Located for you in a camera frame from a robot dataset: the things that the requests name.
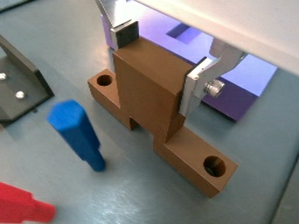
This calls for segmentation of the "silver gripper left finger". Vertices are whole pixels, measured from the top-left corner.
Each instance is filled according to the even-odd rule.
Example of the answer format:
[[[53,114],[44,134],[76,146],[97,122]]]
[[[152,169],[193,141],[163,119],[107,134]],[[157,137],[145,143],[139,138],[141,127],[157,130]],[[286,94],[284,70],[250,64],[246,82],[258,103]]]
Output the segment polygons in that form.
[[[127,0],[95,0],[100,11],[107,45],[119,49],[139,39],[139,23],[128,14]]]

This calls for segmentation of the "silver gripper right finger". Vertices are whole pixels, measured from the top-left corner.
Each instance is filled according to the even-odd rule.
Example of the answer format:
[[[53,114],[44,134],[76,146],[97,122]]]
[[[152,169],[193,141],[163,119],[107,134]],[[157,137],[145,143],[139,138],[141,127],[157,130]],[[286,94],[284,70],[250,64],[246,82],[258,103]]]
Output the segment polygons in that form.
[[[217,97],[224,88],[224,83],[217,78],[231,71],[247,54],[235,46],[219,39],[213,39],[209,47],[209,55],[204,57],[191,71],[185,74],[180,114],[187,116],[201,103],[205,95]]]

